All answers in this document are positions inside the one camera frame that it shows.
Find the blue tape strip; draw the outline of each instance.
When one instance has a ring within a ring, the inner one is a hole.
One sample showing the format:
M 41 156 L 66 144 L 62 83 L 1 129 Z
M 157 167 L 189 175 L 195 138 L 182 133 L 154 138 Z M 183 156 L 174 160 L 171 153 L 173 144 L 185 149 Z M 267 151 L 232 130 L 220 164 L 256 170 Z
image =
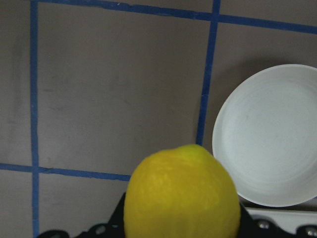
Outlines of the blue tape strip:
M 211 83 L 213 56 L 214 56 L 214 50 L 216 45 L 220 3 L 221 3 L 221 0 L 214 0 L 213 6 L 212 6 L 212 20 L 210 25 L 209 39 L 208 39 L 205 74 L 204 74 L 204 81 L 203 81 L 202 97 L 200 102 L 197 136 L 196 136 L 196 144 L 199 144 L 199 145 L 202 145 L 204 140 L 204 131 L 205 131 L 207 109 L 208 109 L 208 98 L 209 98 L 209 90 L 210 90 L 210 83 Z
M 32 172 L 32 166 L 24 166 L 24 165 L 11 165 L 11 164 L 1 164 L 0 170 L 10 170 L 10 171 L 18 171 L 18 172 Z
M 180 18 L 189 18 L 206 21 L 209 21 L 211 19 L 211 13 L 207 12 L 195 12 L 190 10 L 181 10 L 147 5 L 129 5 L 127 3 L 104 0 L 37 0 L 37 2 L 59 3 L 76 6 L 94 6 L 108 10 L 127 11 L 162 16 L 174 16 Z
M 117 175 L 117 174 L 89 172 L 89 171 L 80 171 L 80 170 L 50 169 L 50 168 L 42 168 L 42 167 L 39 168 L 39 172 L 42 174 L 57 174 L 57 175 L 65 175 L 65 176 L 109 179 L 109 180 L 120 180 L 120 181 L 129 181 L 131 177 L 130 175 Z
M 279 21 L 269 21 L 241 16 L 220 15 L 219 22 L 317 34 L 317 26 L 300 25 Z
M 32 150 L 32 216 L 33 237 L 39 235 L 39 154 L 38 154 L 38 3 L 30 2 L 30 91 L 31 91 L 31 150 Z

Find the yellow ball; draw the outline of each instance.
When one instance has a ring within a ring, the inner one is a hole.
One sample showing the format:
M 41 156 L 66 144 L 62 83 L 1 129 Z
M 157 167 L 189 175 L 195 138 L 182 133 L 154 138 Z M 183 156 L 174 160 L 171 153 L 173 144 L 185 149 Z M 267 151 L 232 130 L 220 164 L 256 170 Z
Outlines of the yellow ball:
M 234 183 L 199 145 L 152 154 L 131 177 L 124 204 L 126 238 L 234 238 L 239 225 Z

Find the blue line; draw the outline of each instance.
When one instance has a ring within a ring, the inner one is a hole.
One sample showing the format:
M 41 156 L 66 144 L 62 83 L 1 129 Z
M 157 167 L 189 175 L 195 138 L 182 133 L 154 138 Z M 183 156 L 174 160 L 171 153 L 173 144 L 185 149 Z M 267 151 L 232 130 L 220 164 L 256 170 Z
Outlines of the blue line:
M 68 5 L 76 5 L 76 6 L 94 6 L 94 7 L 101 7 L 108 10 L 127 11 L 127 12 L 162 15 L 162 16 L 174 16 L 174 17 L 180 17 L 180 18 L 189 18 L 189 19 L 206 20 L 206 21 L 209 21 L 211 19 L 211 13 L 207 13 L 207 12 L 195 12 L 190 10 L 181 10 L 181 9 L 147 6 L 147 5 L 129 5 L 127 3 L 114 2 L 114 1 L 104 1 L 104 0 L 35 0 L 35 1 L 68 4 Z
M 12 164 L 1 164 L 0 163 L 0 170 L 10 170 L 10 171 L 18 171 L 18 172 L 32 172 L 31 166 L 24 166 L 24 165 L 12 165 Z
M 38 150 L 38 3 L 31 1 L 30 21 L 30 91 L 32 151 L 32 220 L 33 237 L 39 235 L 39 150 Z
M 196 136 L 196 144 L 199 144 L 199 145 L 202 145 L 204 140 L 204 131 L 205 131 L 205 124 L 206 124 L 207 109 L 208 109 L 208 98 L 209 98 L 209 90 L 210 90 L 210 83 L 211 83 L 213 56 L 214 56 L 217 29 L 218 29 L 220 2 L 221 0 L 214 0 L 213 6 L 212 6 L 212 20 L 211 20 L 210 31 L 209 31 L 205 74 L 204 74 L 204 81 L 203 81 L 202 97 L 200 102 L 197 136 Z
M 241 16 L 220 15 L 219 22 L 317 34 L 317 26 L 308 26 L 279 21 L 269 21 Z
M 109 180 L 120 180 L 129 181 L 130 175 L 118 175 L 118 174 L 108 174 L 99 172 L 89 172 L 80 170 L 66 170 L 66 169 L 50 169 L 50 168 L 39 168 L 39 172 L 42 174 L 57 174 L 73 177 L 84 177 L 84 178 L 96 178 L 96 179 L 109 179 Z

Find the yellow lemon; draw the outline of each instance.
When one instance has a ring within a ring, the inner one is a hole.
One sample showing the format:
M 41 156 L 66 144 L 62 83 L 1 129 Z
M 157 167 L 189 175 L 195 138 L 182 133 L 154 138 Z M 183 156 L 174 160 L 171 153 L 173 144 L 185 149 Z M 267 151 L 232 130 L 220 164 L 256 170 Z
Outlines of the yellow lemon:
M 234 238 L 239 225 L 235 186 L 199 145 L 152 154 L 131 177 L 124 204 L 127 238 Z

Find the lemon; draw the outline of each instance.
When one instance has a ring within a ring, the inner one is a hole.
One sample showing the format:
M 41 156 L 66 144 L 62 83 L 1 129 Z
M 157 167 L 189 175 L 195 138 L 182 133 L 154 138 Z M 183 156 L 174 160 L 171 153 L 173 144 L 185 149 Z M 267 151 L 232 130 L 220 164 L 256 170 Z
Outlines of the lemon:
M 152 154 L 131 176 L 124 204 L 127 238 L 234 238 L 239 225 L 234 183 L 199 145 Z

